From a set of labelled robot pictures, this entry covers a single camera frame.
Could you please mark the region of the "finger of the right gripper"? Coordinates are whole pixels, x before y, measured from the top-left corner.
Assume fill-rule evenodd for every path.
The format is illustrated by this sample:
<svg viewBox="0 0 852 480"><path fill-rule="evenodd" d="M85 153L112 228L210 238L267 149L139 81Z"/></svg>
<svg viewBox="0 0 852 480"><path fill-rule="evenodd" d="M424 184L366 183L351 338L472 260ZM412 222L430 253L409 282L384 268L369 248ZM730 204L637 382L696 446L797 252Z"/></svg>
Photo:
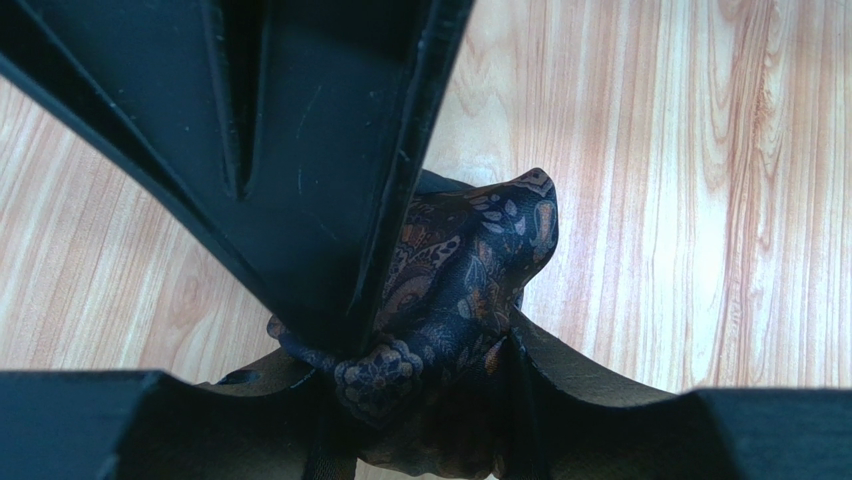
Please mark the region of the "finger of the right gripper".
<svg viewBox="0 0 852 480"><path fill-rule="evenodd" d="M469 1L5 1L1 72L303 344L359 356Z"/></svg>

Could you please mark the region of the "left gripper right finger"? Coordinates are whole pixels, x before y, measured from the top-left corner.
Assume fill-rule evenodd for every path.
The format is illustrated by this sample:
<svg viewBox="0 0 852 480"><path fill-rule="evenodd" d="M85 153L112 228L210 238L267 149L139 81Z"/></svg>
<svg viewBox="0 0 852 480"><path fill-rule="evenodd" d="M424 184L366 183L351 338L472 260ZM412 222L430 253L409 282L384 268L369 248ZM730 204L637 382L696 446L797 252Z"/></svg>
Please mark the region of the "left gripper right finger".
<svg viewBox="0 0 852 480"><path fill-rule="evenodd" d="M511 319L510 479L847 479L851 394L702 388L672 394Z"/></svg>

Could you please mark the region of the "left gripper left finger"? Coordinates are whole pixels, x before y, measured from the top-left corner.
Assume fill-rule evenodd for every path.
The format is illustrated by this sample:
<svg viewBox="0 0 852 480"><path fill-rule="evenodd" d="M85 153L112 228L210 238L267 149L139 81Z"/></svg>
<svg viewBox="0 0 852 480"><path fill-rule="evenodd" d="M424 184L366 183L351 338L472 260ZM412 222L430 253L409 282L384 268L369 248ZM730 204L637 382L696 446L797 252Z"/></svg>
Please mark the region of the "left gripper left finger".
<svg viewBox="0 0 852 480"><path fill-rule="evenodd" d="M282 350L216 383L160 370L5 371L5 479L351 479L323 380Z"/></svg>

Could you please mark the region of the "dark blue paisley tie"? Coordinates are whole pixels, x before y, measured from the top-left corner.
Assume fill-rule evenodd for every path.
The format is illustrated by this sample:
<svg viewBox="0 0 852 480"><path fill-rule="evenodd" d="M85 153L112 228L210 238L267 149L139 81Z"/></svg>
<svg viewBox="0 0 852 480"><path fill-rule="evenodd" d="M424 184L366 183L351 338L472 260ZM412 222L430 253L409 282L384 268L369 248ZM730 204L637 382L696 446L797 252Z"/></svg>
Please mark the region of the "dark blue paisley tie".
<svg viewBox="0 0 852 480"><path fill-rule="evenodd" d="M310 347L277 318L267 330L330 381L364 462L411 476L497 477L515 444L511 323L557 242L556 190L541 169L420 194L363 355Z"/></svg>

